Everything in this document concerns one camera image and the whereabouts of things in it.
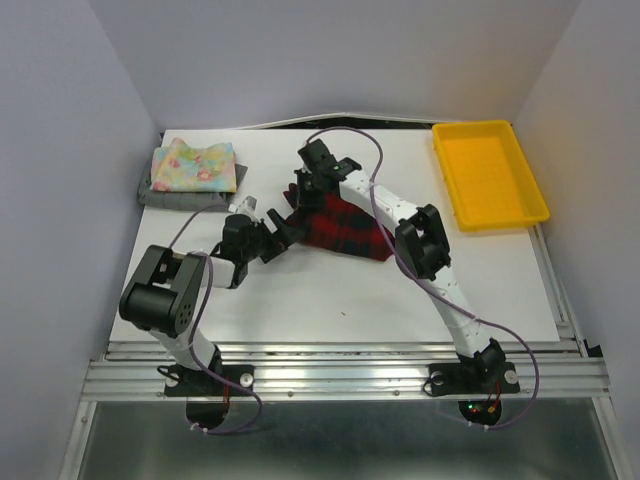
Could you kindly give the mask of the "red black plaid skirt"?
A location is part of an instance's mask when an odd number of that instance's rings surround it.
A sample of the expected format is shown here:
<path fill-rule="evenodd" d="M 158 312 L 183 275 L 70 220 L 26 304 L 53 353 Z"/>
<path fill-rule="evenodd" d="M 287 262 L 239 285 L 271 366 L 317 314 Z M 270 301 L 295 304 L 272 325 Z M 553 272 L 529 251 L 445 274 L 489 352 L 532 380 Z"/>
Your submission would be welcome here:
<path fill-rule="evenodd" d="M 293 209 L 286 222 L 304 231 L 303 245 L 378 262 L 392 255 L 374 218 L 361 208 L 327 194 L 319 209 L 300 209 L 297 185 L 293 183 L 283 196 Z"/>

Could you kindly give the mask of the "grey pleated skirt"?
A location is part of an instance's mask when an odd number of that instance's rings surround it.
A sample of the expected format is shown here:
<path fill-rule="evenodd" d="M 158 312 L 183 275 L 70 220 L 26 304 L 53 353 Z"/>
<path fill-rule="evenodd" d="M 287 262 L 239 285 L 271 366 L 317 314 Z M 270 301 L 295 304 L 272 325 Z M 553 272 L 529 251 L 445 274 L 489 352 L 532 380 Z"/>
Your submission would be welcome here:
<path fill-rule="evenodd" d="M 211 192 L 163 192 L 151 189 L 151 165 L 148 161 L 142 171 L 137 200 L 144 207 L 179 212 L 196 212 L 206 210 L 209 212 L 226 212 L 235 197 L 235 193 Z"/>

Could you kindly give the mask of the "pastel floral skirt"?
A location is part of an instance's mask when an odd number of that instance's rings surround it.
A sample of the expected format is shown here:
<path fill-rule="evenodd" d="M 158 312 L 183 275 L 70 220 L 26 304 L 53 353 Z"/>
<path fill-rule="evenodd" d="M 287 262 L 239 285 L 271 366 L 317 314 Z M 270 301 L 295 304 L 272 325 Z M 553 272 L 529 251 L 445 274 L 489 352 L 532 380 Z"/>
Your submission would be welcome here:
<path fill-rule="evenodd" d="M 233 145 L 217 143 L 194 148 L 180 138 L 156 148 L 149 189 L 177 193 L 235 193 L 238 187 Z"/>

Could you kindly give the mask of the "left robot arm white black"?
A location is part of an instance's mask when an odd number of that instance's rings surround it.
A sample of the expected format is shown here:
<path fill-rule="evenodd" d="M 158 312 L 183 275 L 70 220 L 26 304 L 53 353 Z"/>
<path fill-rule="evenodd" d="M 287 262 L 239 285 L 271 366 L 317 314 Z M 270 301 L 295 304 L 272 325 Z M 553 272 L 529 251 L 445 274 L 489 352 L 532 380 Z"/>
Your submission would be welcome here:
<path fill-rule="evenodd" d="M 267 215 L 274 230 L 248 212 L 229 215 L 211 252 L 180 254 L 172 245 L 149 246 L 124 288 L 120 318 L 150 333 L 174 357 L 178 372 L 165 375 L 176 384 L 189 382 L 210 394 L 232 383 L 223 377 L 219 348 L 199 323 L 213 289 L 239 287 L 252 261 L 268 263 L 305 236 L 276 210 Z"/>

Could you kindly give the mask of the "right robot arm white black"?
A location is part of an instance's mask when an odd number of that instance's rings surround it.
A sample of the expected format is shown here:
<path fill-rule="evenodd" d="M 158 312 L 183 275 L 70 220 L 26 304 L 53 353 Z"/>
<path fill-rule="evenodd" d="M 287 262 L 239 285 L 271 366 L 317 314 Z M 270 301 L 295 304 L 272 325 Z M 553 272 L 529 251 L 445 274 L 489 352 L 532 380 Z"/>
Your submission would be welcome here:
<path fill-rule="evenodd" d="M 371 215 L 396 264 L 430 297 L 446 326 L 458 361 L 429 367 L 431 394 L 492 391 L 499 387 L 506 355 L 471 313 L 451 266 L 451 248 L 438 209 L 417 206 L 377 184 L 351 158 L 338 160 L 320 139 L 298 150 L 298 204 L 310 207 L 329 194 Z"/>

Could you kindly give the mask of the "yellow plastic tray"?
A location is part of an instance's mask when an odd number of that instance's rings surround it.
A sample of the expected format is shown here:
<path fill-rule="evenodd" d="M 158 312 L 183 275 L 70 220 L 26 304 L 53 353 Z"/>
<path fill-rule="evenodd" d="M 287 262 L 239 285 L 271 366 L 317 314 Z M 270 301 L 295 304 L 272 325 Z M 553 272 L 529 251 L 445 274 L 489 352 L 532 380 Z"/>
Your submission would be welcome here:
<path fill-rule="evenodd" d="M 529 228 L 550 218 L 509 122 L 437 123 L 432 135 L 461 231 Z"/>

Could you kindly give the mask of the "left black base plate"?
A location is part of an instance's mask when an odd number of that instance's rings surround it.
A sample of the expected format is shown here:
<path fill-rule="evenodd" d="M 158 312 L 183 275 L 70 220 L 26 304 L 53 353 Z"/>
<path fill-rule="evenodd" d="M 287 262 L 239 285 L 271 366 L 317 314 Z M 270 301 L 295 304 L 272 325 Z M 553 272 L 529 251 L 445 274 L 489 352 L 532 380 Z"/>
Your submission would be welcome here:
<path fill-rule="evenodd" d="M 187 369 L 183 366 L 160 365 L 156 371 L 164 378 L 164 395 L 166 397 L 248 397 L 248 393 L 238 391 L 203 371 Z M 253 389 L 254 367 L 252 365 L 227 365 L 220 373 L 226 381 L 240 385 L 247 390 Z"/>

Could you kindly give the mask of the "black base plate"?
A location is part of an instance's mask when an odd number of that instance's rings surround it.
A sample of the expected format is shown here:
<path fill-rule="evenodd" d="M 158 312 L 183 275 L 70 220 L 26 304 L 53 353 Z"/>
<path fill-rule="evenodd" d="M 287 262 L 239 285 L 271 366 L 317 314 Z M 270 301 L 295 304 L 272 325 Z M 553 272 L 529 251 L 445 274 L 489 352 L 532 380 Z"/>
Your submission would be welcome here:
<path fill-rule="evenodd" d="M 434 363 L 422 385 L 428 396 L 481 396 L 489 393 L 516 394 L 520 392 L 515 365 L 506 362 L 488 373 L 478 373 L 462 363 Z"/>
<path fill-rule="evenodd" d="M 160 365 L 156 371 L 164 378 L 164 395 L 166 397 L 248 397 L 248 393 L 238 391 L 203 371 L 187 369 L 183 366 Z M 253 389 L 254 367 L 252 365 L 227 365 L 220 373 L 226 381 L 240 385 L 247 390 Z"/>

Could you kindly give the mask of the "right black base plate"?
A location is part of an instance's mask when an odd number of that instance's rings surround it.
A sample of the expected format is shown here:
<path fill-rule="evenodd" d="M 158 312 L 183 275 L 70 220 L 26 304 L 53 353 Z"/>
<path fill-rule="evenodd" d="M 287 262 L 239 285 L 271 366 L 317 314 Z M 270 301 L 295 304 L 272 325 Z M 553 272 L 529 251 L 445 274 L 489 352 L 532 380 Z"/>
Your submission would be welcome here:
<path fill-rule="evenodd" d="M 478 373 L 462 363 L 434 363 L 422 385 L 428 396 L 481 396 L 489 393 L 516 394 L 520 392 L 515 365 L 506 362 L 488 373 Z"/>

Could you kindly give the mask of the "aluminium rail frame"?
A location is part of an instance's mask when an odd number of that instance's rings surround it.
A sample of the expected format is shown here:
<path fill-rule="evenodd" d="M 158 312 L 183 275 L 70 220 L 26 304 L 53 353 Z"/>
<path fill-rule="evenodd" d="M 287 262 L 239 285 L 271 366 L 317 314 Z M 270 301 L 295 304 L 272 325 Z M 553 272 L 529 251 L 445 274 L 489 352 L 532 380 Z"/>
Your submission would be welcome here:
<path fill-rule="evenodd" d="M 463 425 L 452 398 L 423 393 L 446 344 L 236 344 L 231 362 L 255 365 L 265 402 L 256 431 L 191 432 L 184 405 L 163 393 L 164 358 L 120 343 L 87 371 L 60 475 L 64 479 L 629 479 L 604 360 L 575 326 L 540 229 L 530 233 L 551 295 L 559 340 L 516 345 L 522 391 L 504 400 L 516 425 Z"/>

